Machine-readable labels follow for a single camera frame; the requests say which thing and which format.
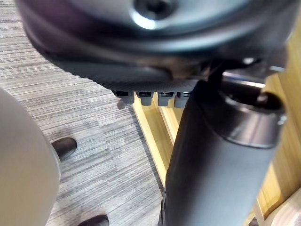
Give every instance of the black shoe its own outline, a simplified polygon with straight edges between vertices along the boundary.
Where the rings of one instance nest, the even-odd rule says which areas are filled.
[[[80,223],[79,226],[109,226],[109,219],[106,215],[98,215]]]
[[[76,140],[71,137],[65,137],[52,143],[60,161],[68,158],[77,148]]]

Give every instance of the light wood surface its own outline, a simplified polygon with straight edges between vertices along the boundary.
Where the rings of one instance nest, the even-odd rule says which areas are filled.
[[[259,225],[264,225],[266,217],[301,187],[301,16],[288,44],[288,52],[289,63],[286,72],[270,76],[265,88],[282,98],[287,107],[288,121],[279,151],[245,225],[255,214]],[[157,98],[155,95],[151,107],[141,107],[138,100],[134,109],[164,184],[182,110],[173,108],[172,100],[169,101],[168,107],[158,107]]]
[[[135,96],[133,107],[164,186],[173,144],[169,138],[158,105],[155,104],[153,99],[151,106],[142,106],[140,99]]]

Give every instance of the wooden panel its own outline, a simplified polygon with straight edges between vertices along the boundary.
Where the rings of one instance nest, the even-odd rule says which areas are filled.
[[[170,156],[173,151],[173,144],[168,131],[154,100],[151,106],[142,106],[140,99],[135,96],[133,108],[164,186]]]
[[[301,17],[289,45],[285,73],[272,76],[267,90],[277,93],[286,104],[288,121],[281,146],[269,169],[258,203],[266,218],[301,186]]]

